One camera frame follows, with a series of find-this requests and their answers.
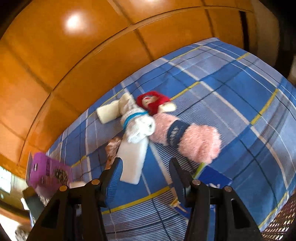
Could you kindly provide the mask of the blue plaid bed sheet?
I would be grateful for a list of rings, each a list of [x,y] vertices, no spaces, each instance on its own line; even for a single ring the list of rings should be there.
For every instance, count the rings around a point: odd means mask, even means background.
[[[210,38],[183,47],[133,73],[100,97],[58,137],[48,154],[72,167],[75,180],[100,176],[104,144],[121,133],[119,120],[102,124],[96,109],[128,92],[171,98],[174,115],[217,128],[222,145],[211,168],[230,179],[260,230],[295,190],[295,87],[240,48]],[[137,185],[119,183],[103,210],[109,240],[182,240],[187,221],[171,203],[169,161],[195,173],[198,165],[170,147],[150,143]]]

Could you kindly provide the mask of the purple cardboard snack box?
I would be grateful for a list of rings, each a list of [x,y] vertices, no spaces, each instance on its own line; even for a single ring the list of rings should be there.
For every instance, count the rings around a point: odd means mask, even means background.
[[[71,168],[42,152],[29,154],[26,183],[40,196],[50,199],[62,185],[73,181]]]

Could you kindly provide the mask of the brown satin scrunchie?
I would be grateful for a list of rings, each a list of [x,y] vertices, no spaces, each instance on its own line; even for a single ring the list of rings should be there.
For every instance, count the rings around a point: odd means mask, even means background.
[[[106,151],[106,155],[107,155],[107,161],[106,161],[106,166],[105,166],[106,170],[111,168],[111,166],[116,158],[121,141],[122,141],[122,138],[114,137],[106,145],[106,147],[105,147],[105,151]]]

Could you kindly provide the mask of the red christmas sock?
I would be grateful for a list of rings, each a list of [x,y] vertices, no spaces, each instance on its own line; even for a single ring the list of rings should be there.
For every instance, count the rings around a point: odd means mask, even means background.
[[[157,91],[149,91],[137,97],[136,103],[150,115],[169,113],[176,110],[176,105],[170,99]]]

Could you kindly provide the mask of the white sock blue stripe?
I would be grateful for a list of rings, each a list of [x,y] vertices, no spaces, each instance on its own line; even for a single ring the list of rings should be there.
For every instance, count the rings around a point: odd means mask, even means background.
[[[129,143],[138,143],[151,136],[156,128],[154,118],[139,107],[133,97],[125,93],[118,102],[120,123],[125,130],[125,139]]]

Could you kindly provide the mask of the rattan chair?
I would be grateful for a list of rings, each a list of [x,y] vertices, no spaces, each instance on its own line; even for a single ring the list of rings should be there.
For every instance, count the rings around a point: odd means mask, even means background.
[[[261,234],[264,240],[295,240],[295,194]]]

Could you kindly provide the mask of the beige mesh cloth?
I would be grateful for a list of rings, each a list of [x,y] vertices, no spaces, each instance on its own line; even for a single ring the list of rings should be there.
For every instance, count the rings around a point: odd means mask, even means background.
[[[96,109],[96,114],[102,124],[108,123],[123,115],[123,108],[131,100],[135,103],[134,98],[129,93],[124,93],[120,99],[112,101],[110,104],[100,106]]]

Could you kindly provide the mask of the blue tissue pack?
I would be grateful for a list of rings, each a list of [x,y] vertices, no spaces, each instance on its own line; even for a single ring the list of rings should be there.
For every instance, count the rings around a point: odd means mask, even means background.
[[[189,191],[190,191],[190,182],[192,181],[193,175],[190,174],[189,171],[183,170],[183,172],[186,173],[186,175],[189,175],[187,178],[185,177],[185,174],[179,177],[177,175],[177,171],[172,170],[171,179],[173,181],[173,187],[175,189],[175,192],[177,194],[177,197],[172,201],[170,206],[175,209],[179,214],[184,216],[184,218],[189,219],[190,218],[190,207],[185,206],[186,198],[189,197]],[[230,185],[232,183],[232,179],[226,177],[222,173],[216,171],[215,169],[206,166],[199,176],[198,179],[201,182],[203,182],[208,187],[218,188],[221,189],[226,185]]]

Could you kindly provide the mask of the white cloth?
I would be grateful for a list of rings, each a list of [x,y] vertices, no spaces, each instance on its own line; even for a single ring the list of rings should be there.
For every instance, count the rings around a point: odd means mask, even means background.
[[[117,152],[117,157],[121,158],[123,162],[120,181],[138,185],[144,166],[148,144],[149,139],[147,137],[138,143],[129,143],[126,139],[121,141]]]

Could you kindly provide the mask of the pink fluffy dishcloth roll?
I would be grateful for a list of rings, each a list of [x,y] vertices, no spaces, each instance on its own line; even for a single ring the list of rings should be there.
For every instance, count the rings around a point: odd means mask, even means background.
[[[153,118],[156,128],[149,137],[152,142],[171,146],[197,163],[210,164],[218,157],[222,141],[215,127],[188,124],[167,113],[157,113]]]

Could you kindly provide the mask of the wooden wardrobe wall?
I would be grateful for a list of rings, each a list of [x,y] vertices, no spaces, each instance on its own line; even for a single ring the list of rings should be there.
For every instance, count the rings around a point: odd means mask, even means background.
[[[24,177],[91,104],[143,66],[217,37],[257,50],[251,1],[31,1],[1,37],[1,166]]]

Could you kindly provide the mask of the ornate silver tissue box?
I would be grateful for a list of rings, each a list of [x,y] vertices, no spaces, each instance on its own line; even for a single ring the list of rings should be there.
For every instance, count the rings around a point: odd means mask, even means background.
[[[47,206],[47,204],[49,203],[50,201],[50,198],[47,198],[47,197],[44,197],[44,196],[41,196],[41,195],[38,195],[40,201],[43,203],[43,206]]]

